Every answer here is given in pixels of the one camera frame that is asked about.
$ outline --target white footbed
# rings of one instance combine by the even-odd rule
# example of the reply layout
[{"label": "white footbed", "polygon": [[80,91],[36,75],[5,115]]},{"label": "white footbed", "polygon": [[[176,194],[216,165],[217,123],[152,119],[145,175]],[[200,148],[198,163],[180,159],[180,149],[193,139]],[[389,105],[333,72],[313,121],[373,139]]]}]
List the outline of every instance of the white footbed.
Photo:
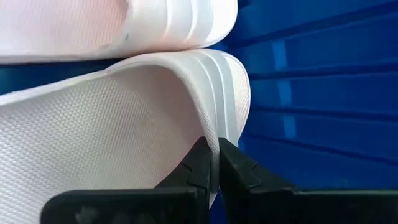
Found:
[{"label": "white footbed", "polygon": [[0,63],[89,60],[206,47],[237,0],[0,0]]},{"label": "white footbed", "polygon": [[[43,204],[67,190],[154,187],[199,136],[212,149],[212,202],[217,137],[237,144],[249,104],[228,84],[246,72],[227,58],[215,50],[140,55],[0,96],[2,220],[38,223]],[[248,82],[240,85],[247,93]]]}]

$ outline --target textured fabric surface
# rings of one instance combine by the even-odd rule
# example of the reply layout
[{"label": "textured fabric surface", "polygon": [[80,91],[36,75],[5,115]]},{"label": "textured fabric surface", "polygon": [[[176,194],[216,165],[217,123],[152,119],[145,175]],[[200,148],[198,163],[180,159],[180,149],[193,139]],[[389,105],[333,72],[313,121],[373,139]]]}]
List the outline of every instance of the textured fabric surface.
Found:
[{"label": "textured fabric surface", "polygon": [[206,47],[230,32],[238,1],[0,0],[0,9],[0,63],[21,63]]},{"label": "textured fabric surface", "polygon": [[115,41],[126,0],[0,0],[0,54],[81,54]]},{"label": "textured fabric surface", "polygon": [[[212,150],[213,200],[217,137],[237,142],[237,124],[247,115],[234,112],[248,113],[241,110],[249,104],[236,102],[248,99],[236,96],[236,85],[220,86],[233,77],[224,65],[234,65],[220,55],[140,55],[101,72],[0,96],[0,223],[38,223],[44,203],[67,190],[152,188],[200,136]],[[246,72],[234,72],[246,93]],[[227,92],[235,94],[227,98]],[[232,111],[234,120],[221,109]]]},{"label": "textured fabric surface", "polygon": [[236,103],[236,121],[238,122],[238,130],[240,130],[239,135],[241,135],[250,109],[250,103],[248,103],[251,100],[249,76],[243,64],[237,58],[224,52],[221,54],[225,57],[231,69]]}]

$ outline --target pink slide sandal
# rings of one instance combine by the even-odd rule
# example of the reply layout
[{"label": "pink slide sandal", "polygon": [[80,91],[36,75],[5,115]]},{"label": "pink slide sandal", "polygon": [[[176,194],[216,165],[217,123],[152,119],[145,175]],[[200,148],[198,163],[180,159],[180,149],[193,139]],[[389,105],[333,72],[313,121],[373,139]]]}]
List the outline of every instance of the pink slide sandal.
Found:
[{"label": "pink slide sandal", "polygon": [[207,47],[237,0],[0,0],[0,63],[129,57]]},{"label": "pink slide sandal", "polygon": [[238,144],[249,113],[242,64],[217,50],[152,53],[106,70],[0,95],[0,217],[36,224],[68,190],[153,188],[200,136]]}]

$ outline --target blue ribbed surface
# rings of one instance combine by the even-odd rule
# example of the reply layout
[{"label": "blue ribbed surface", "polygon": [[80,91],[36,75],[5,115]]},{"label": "blue ribbed surface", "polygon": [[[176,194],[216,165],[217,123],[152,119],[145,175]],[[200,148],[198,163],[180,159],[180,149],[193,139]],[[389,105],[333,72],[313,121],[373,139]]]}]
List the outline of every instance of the blue ribbed surface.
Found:
[{"label": "blue ribbed surface", "polygon": [[0,65],[0,95],[103,70],[118,61]]},{"label": "blue ribbed surface", "polygon": [[240,3],[245,151],[301,187],[398,187],[398,2]]}]

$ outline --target white slide sandal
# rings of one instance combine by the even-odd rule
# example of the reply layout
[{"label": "white slide sandal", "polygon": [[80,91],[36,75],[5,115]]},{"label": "white slide sandal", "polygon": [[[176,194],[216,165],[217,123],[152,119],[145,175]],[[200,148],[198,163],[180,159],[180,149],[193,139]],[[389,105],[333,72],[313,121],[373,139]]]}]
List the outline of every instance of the white slide sandal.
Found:
[{"label": "white slide sandal", "polygon": [[106,70],[0,96],[0,219],[39,223],[51,197],[79,189],[153,188],[200,136],[237,145],[247,73],[216,50],[153,53]]},{"label": "white slide sandal", "polygon": [[237,0],[0,0],[0,63],[130,57],[207,47]]}]

